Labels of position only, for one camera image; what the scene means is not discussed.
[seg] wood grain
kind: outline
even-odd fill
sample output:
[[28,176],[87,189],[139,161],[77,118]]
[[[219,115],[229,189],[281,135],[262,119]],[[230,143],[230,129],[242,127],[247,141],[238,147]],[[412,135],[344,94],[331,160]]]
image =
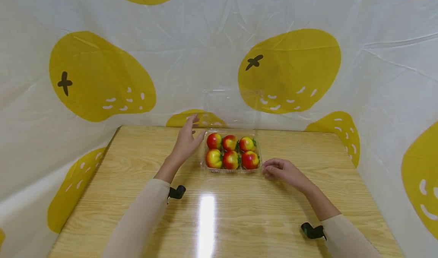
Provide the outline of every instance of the wood grain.
[[[171,152],[178,128],[123,126],[61,232],[49,257],[100,257],[130,203]],[[340,140],[329,133],[259,131],[265,159],[294,162],[383,257],[403,257]],[[306,199],[261,174],[200,169],[202,149],[176,175],[184,185],[147,244],[145,257],[324,257],[323,240],[300,225],[319,224]]]

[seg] beige sleeve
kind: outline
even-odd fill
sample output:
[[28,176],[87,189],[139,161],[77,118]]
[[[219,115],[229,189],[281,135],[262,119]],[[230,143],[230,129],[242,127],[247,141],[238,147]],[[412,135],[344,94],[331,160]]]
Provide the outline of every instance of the beige sleeve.
[[321,221],[333,258],[381,258],[380,253],[342,214]]
[[170,184],[152,179],[120,219],[103,252],[103,258],[142,257],[144,245],[167,207]]

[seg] black stem mark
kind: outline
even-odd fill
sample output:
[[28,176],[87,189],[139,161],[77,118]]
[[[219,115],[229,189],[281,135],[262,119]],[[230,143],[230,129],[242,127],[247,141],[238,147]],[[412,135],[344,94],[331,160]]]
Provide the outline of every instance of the black stem mark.
[[259,60],[262,58],[263,58],[263,55],[258,55],[254,59],[248,59],[249,64],[248,64],[247,68],[245,69],[245,71],[248,71],[248,69],[253,67],[253,66],[258,67],[260,65]]
[[67,79],[67,72],[64,71],[61,75],[61,81],[58,82],[58,87],[62,87],[64,90],[64,94],[68,97],[68,87],[72,86],[73,82]]

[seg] yellow-red tomato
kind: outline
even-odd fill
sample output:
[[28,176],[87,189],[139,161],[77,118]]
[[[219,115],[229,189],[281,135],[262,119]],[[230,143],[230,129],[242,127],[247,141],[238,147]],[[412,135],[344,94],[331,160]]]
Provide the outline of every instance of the yellow-red tomato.
[[222,148],[225,151],[235,151],[237,148],[237,137],[234,135],[227,135],[222,140]]
[[259,156],[252,151],[244,152],[242,154],[242,166],[245,169],[257,169],[259,167]]
[[224,154],[222,165],[225,169],[237,169],[239,166],[239,154],[236,151],[228,151]]
[[242,152],[247,152],[247,151],[255,152],[256,146],[257,146],[256,141],[250,137],[245,136],[239,140],[239,148]]
[[207,146],[209,149],[220,149],[222,137],[220,134],[210,134],[207,137]]
[[207,167],[220,169],[222,167],[222,154],[218,149],[211,149],[205,154]]

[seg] right hand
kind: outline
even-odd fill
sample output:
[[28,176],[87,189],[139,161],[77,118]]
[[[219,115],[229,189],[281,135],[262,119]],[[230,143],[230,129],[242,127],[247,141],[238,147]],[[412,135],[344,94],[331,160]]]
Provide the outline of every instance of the right hand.
[[315,185],[292,162],[281,158],[272,158],[263,163],[262,173],[266,178],[279,178],[304,193]]

